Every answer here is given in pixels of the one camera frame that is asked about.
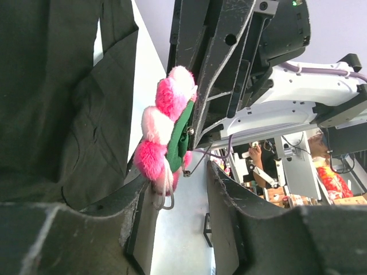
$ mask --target red fabric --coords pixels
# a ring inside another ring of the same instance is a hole
[[[353,197],[353,193],[344,179],[340,175],[334,173],[329,166],[319,167],[317,171],[329,194],[341,193],[343,198]]]

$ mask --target pink fluffy toy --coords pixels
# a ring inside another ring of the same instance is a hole
[[[134,163],[162,195],[160,208],[168,209],[163,206],[164,197],[173,195],[179,176],[192,160],[186,129],[196,91],[192,74],[183,66],[175,67],[159,82],[155,106],[143,112],[143,141],[136,148]]]

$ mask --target screw hole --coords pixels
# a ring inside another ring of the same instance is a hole
[[[267,8],[268,8],[268,3],[267,2],[260,3],[260,10],[266,10]]]
[[[237,38],[234,34],[230,33],[225,37],[225,43],[228,46],[233,46],[235,43],[237,43]]]

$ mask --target person's hand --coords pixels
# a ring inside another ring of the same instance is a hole
[[[250,158],[253,160],[253,162],[261,162],[261,148],[260,146],[256,146],[253,148],[250,144],[250,148],[248,150],[248,153],[250,155]]]

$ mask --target black cloth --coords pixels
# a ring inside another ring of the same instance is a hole
[[[0,201],[81,209],[123,185],[137,34],[130,0],[0,1]]]
[[[239,157],[242,158],[242,153],[248,152],[250,146],[249,144],[242,144],[239,146],[234,146],[233,151],[238,153]],[[261,144],[261,162],[263,164],[263,170],[272,178],[277,178],[276,164],[274,161],[274,154],[271,151],[267,151],[263,148],[263,143]],[[248,175],[243,176],[244,182],[250,182],[255,180],[253,176],[253,171],[249,171]],[[271,188],[269,183],[266,183],[266,188]]]

